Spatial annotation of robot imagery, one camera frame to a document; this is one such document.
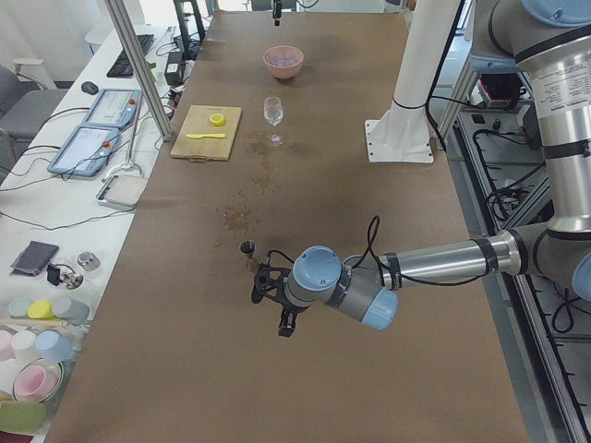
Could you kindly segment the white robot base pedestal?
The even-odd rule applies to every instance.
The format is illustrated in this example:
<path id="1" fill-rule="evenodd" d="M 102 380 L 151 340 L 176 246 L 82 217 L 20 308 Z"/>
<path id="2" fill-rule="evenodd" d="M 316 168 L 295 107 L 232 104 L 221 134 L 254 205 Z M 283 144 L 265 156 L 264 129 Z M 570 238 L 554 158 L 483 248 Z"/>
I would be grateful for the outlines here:
<path id="1" fill-rule="evenodd" d="M 428 100 L 462 9 L 459 0 L 417 3 L 391 107 L 379 120 L 365 122 L 370 162 L 433 163 Z"/>

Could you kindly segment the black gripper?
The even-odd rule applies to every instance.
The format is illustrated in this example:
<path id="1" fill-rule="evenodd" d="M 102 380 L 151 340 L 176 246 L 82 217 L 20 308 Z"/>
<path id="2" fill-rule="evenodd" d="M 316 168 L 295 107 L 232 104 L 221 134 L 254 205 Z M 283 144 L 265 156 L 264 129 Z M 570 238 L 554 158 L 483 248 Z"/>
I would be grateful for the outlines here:
<path id="1" fill-rule="evenodd" d="M 281 24 L 281 17 L 283 13 L 283 3 L 281 0 L 271 0 L 271 16 L 274 25 Z"/>
<path id="2" fill-rule="evenodd" d="M 291 270 L 288 268 L 274 267 L 271 264 L 273 253 L 280 254 L 290 263 L 293 262 L 291 258 L 281 251 L 274 249 L 268 251 L 255 273 L 251 302 L 253 304 L 259 304 L 264 298 L 268 298 L 280 304 L 283 310 L 280 316 L 278 334 L 281 337 L 291 337 L 296 330 L 296 311 L 293 309 L 296 306 L 285 295 L 285 284 Z"/>

